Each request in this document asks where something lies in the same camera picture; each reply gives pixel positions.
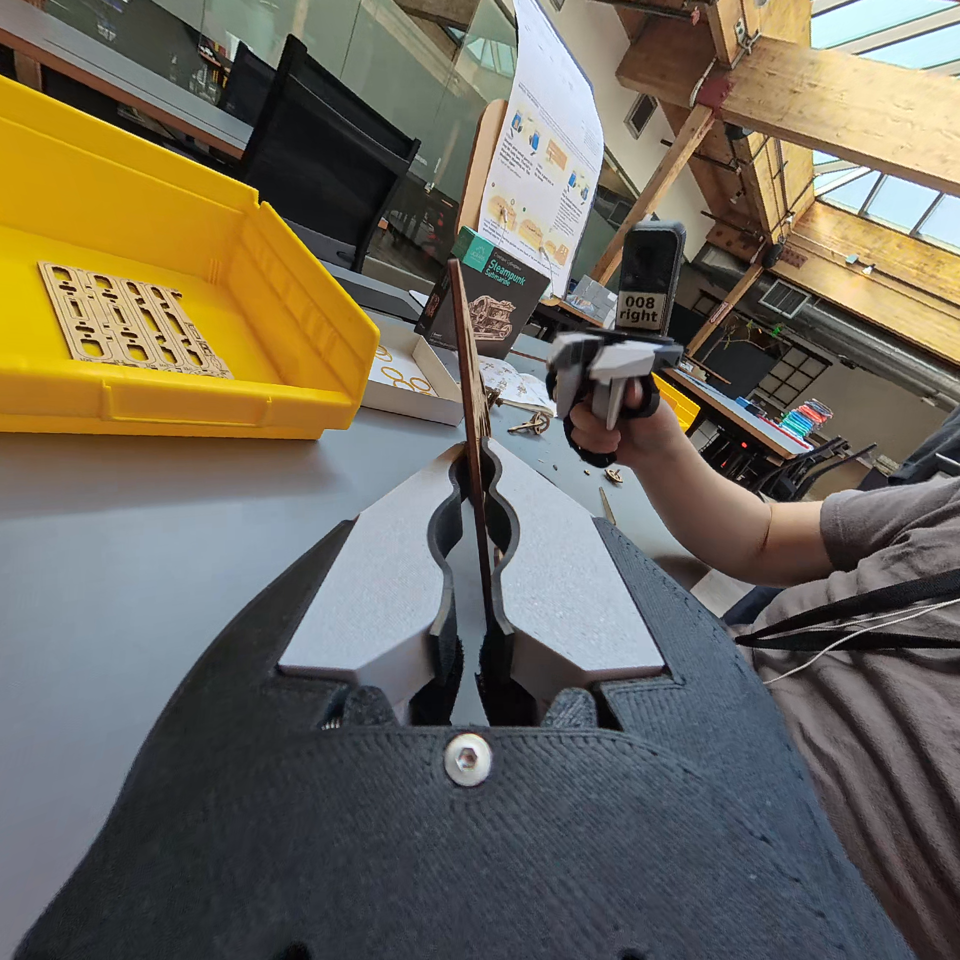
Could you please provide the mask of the printed instruction poster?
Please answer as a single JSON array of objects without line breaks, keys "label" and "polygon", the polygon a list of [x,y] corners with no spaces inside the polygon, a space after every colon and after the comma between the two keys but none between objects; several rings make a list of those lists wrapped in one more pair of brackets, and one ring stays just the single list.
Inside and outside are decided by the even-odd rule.
[{"label": "printed instruction poster", "polygon": [[594,90],[540,4],[515,1],[518,49],[477,232],[563,300],[604,161]]}]

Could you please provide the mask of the instruction booklet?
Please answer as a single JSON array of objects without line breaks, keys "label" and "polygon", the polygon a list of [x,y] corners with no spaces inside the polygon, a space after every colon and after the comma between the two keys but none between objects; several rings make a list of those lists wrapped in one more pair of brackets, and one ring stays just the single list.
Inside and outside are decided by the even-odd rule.
[{"label": "instruction booklet", "polygon": [[498,392],[498,399],[506,405],[531,412],[542,412],[548,418],[557,416],[543,380],[532,374],[519,372],[507,361],[479,356],[479,369],[486,389]]}]

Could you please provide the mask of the stack of colourful boxes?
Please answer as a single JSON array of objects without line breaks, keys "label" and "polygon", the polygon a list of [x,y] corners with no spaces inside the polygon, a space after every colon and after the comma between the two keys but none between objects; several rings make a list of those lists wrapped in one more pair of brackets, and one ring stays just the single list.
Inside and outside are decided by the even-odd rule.
[{"label": "stack of colourful boxes", "polygon": [[818,431],[833,416],[831,408],[811,398],[785,413],[777,426],[799,441],[806,442],[812,433]]}]

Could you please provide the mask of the black chair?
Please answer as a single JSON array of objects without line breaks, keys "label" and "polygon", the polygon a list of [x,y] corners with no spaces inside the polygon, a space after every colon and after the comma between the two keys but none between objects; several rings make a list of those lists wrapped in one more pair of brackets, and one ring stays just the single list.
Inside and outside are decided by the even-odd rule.
[{"label": "black chair", "polygon": [[750,492],[775,502],[800,501],[821,475],[876,448],[877,444],[872,442],[854,450],[846,438],[832,438],[763,474],[750,485]]},{"label": "black chair", "polygon": [[238,176],[319,259],[361,273],[420,147],[289,33]]}]

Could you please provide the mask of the white cardboard box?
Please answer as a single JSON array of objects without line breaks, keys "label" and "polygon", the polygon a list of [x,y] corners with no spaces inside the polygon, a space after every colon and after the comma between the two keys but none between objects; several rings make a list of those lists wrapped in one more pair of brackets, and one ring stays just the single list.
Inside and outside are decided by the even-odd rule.
[{"label": "white cardboard box", "polygon": [[447,426],[464,418],[459,383],[434,349],[405,323],[379,326],[361,405]]}]

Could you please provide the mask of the wooden easel board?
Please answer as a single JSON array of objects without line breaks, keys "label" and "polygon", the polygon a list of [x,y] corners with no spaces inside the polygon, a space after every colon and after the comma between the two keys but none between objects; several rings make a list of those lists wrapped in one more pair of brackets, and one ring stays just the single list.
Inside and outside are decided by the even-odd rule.
[{"label": "wooden easel board", "polygon": [[463,227],[474,231],[478,229],[484,191],[507,107],[507,100],[491,101],[479,118],[466,169],[455,234],[459,234]]}]

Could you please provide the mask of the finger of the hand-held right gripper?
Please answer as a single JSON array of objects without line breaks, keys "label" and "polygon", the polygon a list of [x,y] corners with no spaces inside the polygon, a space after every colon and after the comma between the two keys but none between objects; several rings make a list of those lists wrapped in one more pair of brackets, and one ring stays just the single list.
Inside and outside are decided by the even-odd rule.
[{"label": "finger of the hand-held right gripper", "polygon": [[610,385],[615,380],[647,377],[662,353],[656,346],[602,346],[588,366],[588,381]]},{"label": "finger of the hand-held right gripper", "polygon": [[558,334],[548,353],[548,395],[557,412],[570,412],[589,391],[598,354],[596,334]]}]

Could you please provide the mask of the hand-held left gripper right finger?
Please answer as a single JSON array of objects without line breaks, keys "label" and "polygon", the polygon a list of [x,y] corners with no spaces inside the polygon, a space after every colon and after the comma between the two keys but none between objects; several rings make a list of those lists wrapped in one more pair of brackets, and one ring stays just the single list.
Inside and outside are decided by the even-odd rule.
[{"label": "hand-held left gripper right finger", "polygon": [[480,697],[491,724],[537,724],[567,689],[661,676],[665,659],[597,517],[498,441],[481,442],[489,576]]}]

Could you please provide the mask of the laser-cut wooden parts sheet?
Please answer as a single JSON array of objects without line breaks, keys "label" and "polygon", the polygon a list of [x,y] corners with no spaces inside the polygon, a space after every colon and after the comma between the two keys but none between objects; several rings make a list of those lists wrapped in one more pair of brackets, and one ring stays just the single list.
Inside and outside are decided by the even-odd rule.
[{"label": "laser-cut wooden parts sheet", "polygon": [[461,377],[469,499],[474,513],[486,618],[486,632],[479,654],[479,670],[480,674],[484,675],[497,672],[498,649],[502,642],[502,629],[498,621],[498,594],[495,590],[494,553],[487,522],[487,485],[484,474],[483,442],[490,436],[491,426],[461,262],[456,258],[449,259],[446,273]]}]

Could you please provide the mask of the person's right hand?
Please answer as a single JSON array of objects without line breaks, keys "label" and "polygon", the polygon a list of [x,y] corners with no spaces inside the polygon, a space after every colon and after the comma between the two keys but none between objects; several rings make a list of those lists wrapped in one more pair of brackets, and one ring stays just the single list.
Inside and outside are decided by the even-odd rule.
[{"label": "person's right hand", "polygon": [[637,472],[653,469],[678,473],[681,466],[703,461],[681,429],[670,407],[662,406],[651,375],[626,381],[614,425],[606,414],[594,414],[594,398],[579,400],[564,420],[573,449],[596,466],[625,464]]}]

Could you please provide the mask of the person's right forearm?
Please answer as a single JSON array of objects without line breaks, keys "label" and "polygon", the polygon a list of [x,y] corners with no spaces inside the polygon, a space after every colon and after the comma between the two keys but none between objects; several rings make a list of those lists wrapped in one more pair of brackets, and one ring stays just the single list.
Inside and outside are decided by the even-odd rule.
[{"label": "person's right forearm", "polygon": [[699,456],[702,465],[682,465],[679,472],[632,469],[661,521],[692,556],[756,586],[792,587],[834,571],[821,503],[765,502]]}]

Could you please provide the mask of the person's grey shirt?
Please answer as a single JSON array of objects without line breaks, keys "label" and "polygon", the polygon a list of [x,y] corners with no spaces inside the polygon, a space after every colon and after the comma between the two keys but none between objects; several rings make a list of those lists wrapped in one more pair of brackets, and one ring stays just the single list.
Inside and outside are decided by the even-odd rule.
[{"label": "person's grey shirt", "polygon": [[[823,503],[826,566],[720,570],[784,587],[755,629],[808,609],[958,569],[958,479]],[[918,958],[958,958],[958,647],[833,652],[772,696],[850,860]]]}]

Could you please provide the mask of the dark teal product box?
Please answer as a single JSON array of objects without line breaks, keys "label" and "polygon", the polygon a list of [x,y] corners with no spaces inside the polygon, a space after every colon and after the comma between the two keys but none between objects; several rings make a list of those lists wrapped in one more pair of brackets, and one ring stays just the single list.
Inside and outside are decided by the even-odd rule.
[{"label": "dark teal product box", "polygon": [[[450,258],[461,264],[477,353],[506,359],[545,294],[547,277],[466,225],[458,232]],[[457,350],[448,269],[429,295],[414,332],[434,348]]]}]

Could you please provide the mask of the wooden sheet with slots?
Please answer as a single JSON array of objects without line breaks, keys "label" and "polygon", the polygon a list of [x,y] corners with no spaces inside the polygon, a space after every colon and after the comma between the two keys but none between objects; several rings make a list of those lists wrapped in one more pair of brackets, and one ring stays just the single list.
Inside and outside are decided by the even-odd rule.
[{"label": "wooden sheet with slots", "polygon": [[179,290],[50,261],[37,268],[72,359],[233,379]]}]

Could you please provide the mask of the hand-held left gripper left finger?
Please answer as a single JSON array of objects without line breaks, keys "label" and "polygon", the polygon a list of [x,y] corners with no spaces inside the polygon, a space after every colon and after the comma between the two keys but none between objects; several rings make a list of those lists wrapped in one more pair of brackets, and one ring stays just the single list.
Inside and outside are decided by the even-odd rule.
[{"label": "hand-held left gripper left finger", "polygon": [[455,443],[348,525],[279,656],[291,677],[377,688],[410,724],[443,693],[458,650],[450,552],[463,536]]}]

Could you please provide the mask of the yellow plastic bin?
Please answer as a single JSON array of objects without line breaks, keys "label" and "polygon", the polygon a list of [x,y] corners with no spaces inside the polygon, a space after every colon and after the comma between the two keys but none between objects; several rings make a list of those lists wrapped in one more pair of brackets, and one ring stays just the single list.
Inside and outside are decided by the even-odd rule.
[{"label": "yellow plastic bin", "polygon": [[690,430],[694,429],[701,412],[700,406],[685,393],[672,386],[665,378],[654,374],[653,379],[660,394],[661,404],[666,404],[672,409],[682,432],[689,434]]},{"label": "yellow plastic bin", "polygon": [[[2,78],[2,432],[315,440],[375,324],[256,189]],[[176,289],[233,378],[71,358],[38,263]]]}]

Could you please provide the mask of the grey desk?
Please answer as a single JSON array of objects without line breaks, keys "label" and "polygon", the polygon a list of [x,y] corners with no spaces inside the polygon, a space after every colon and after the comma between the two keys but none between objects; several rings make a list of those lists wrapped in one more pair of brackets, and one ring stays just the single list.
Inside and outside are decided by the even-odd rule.
[{"label": "grey desk", "polygon": [[728,427],[746,443],[760,446],[783,460],[792,460],[813,450],[805,441],[763,416],[750,413],[746,407],[681,369],[667,370],[666,379],[700,406],[702,419],[715,426]]},{"label": "grey desk", "polygon": [[1,41],[235,160],[253,134],[250,125],[27,2],[1,3]]}]

